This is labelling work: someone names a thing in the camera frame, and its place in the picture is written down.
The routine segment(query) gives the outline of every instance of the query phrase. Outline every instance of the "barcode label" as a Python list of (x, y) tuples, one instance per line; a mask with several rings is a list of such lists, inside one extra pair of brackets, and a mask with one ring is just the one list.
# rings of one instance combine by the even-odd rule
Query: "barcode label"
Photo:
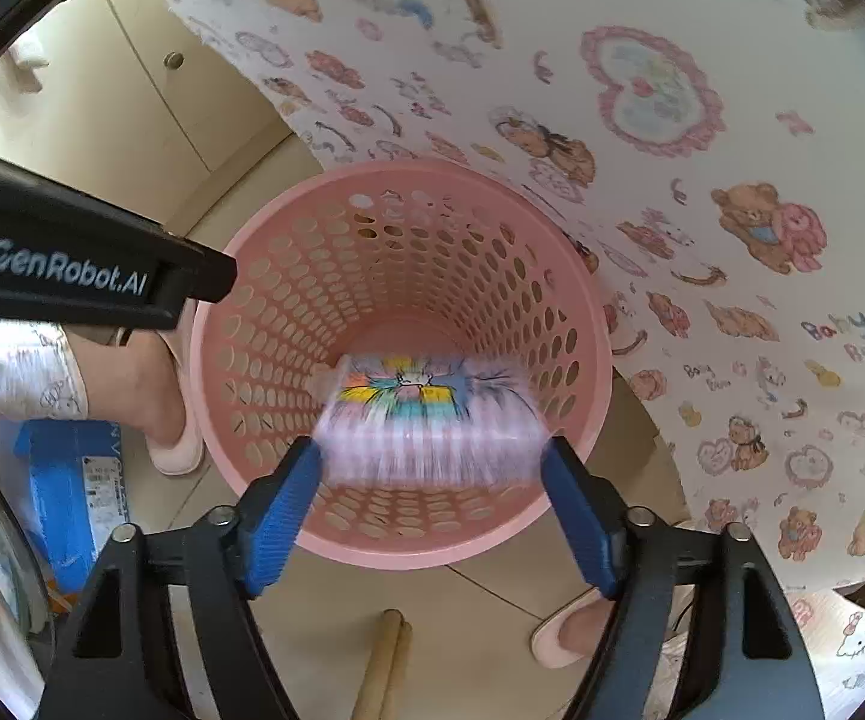
[(85, 504), (92, 528), (93, 559), (109, 540), (116, 525), (128, 520), (126, 493), (122, 484), (122, 461), (109, 457), (83, 457)]

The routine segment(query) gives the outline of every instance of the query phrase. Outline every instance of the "perforated basket wall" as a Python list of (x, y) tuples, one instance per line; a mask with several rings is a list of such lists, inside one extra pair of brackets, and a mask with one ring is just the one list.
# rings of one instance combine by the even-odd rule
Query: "perforated basket wall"
[[(346, 352), (517, 357), (549, 427), (580, 457), (591, 451), (612, 379), (594, 276), (501, 184), (433, 160), (333, 170), (269, 202), (226, 251), (238, 280), (224, 301), (200, 306), (191, 372), (205, 442), (237, 493), (311, 432), (321, 407), (304, 380), (314, 362)], [(539, 485), (321, 485), (299, 543), (354, 565), (443, 565), (547, 507)]]

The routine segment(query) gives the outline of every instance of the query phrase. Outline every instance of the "wooden stick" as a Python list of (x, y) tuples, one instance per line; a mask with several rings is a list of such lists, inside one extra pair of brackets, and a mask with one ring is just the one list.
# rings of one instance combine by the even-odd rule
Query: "wooden stick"
[(351, 720), (378, 720), (402, 621), (400, 610), (388, 608), (383, 611), (376, 631), (376, 643), (366, 664), (359, 694), (355, 697)]
[(402, 702), (402, 685), (405, 683), (405, 669), (409, 663), (409, 648), (412, 646), (412, 626), (403, 622), (396, 640), (396, 651), (392, 657), (392, 668), (389, 670), (389, 682), (382, 697), (382, 709), (378, 712), (378, 720), (396, 720), (399, 704)]

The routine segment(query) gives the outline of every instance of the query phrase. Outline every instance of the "cabinet door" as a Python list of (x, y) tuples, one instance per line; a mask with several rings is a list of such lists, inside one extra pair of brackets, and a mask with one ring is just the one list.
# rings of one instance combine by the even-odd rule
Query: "cabinet door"
[(165, 221), (208, 177), (106, 0), (69, 0), (37, 25), (49, 66), (21, 94), (0, 61), (0, 157)]
[[(162, 0), (109, 0), (152, 82), (210, 170), (270, 124), (290, 130), (272, 103), (190, 32)], [(165, 57), (179, 53), (181, 66)]]

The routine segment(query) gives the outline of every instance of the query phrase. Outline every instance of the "black cable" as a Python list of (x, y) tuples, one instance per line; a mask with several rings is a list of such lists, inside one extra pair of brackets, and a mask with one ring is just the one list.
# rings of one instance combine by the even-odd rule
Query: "black cable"
[(674, 630), (675, 632), (679, 632), (679, 623), (681, 623), (682, 618), (686, 616), (686, 612), (693, 608), (694, 601), (695, 598), (690, 600), (690, 602), (686, 604), (686, 607), (682, 611), (680, 611), (679, 616), (675, 618), (675, 625), (672, 626), (672, 630)]
[(56, 626), (55, 621), (53, 620), (52, 610), (49, 605), (49, 589), (45, 584), (45, 576), (42, 575), (42, 568), (38, 564), (37, 557), (35, 556), (35, 549), (32, 547), (32, 543), (29, 541), (29, 537), (26, 536), (25, 530), (22, 528), (21, 524), (19, 524), (19, 521), (16, 518), (13, 510), (11, 509), (11, 506), (8, 504), (6, 496), (2, 494), (2, 488), (0, 488), (0, 509), (2, 509), (6, 517), (8, 517), (8, 523), (10, 523), (11, 526), (16, 530), (19, 538), (22, 539), (22, 543), (24, 544), (26, 551), (32, 557), (32, 570), (35, 571), (35, 579), (38, 582), (38, 588), (42, 593), (42, 597), (45, 599), (45, 621), (49, 626), (49, 661), (51, 662), (56, 654)]

